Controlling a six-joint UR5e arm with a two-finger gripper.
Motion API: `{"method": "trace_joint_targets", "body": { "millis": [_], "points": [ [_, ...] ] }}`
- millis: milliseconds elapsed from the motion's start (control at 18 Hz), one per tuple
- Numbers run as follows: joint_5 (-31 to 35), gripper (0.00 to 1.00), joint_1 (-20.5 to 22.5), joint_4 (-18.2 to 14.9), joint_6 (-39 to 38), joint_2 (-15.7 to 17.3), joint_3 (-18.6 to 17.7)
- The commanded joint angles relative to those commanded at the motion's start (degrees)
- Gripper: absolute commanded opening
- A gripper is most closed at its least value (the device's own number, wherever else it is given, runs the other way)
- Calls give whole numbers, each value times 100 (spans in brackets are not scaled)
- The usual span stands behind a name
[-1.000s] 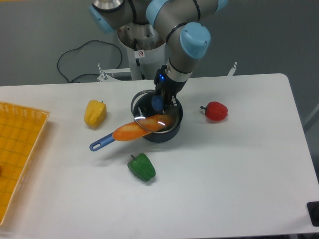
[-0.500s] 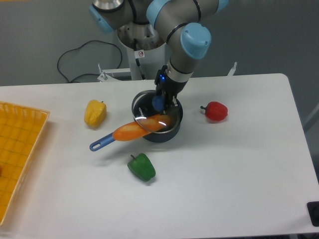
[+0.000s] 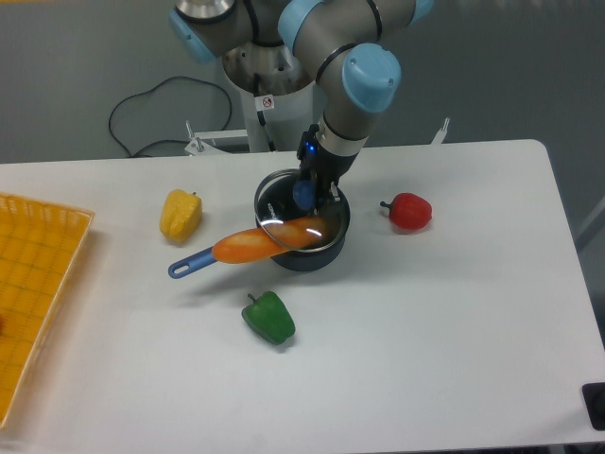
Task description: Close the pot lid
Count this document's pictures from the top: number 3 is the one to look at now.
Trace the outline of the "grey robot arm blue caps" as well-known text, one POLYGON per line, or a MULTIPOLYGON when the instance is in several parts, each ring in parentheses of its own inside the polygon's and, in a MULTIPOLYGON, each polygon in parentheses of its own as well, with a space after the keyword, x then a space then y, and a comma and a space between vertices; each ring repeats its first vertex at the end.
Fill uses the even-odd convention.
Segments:
POLYGON ((322 117, 298 151, 302 175, 293 199, 309 210, 349 170, 401 82, 401 65, 381 39, 432 7, 430 1, 178 1, 169 20, 202 63, 246 45, 285 49, 326 94, 322 117))

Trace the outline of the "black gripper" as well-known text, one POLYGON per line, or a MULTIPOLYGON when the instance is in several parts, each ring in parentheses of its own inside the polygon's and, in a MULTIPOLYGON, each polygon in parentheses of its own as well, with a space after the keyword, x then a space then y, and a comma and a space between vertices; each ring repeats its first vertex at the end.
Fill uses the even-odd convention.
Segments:
POLYGON ((304 180, 315 186, 314 210, 327 205, 327 192, 334 201, 340 201, 338 182, 352 166, 363 148, 363 140, 348 140, 332 131, 325 123, 311 124, 297 150, 300 171, 304 180))

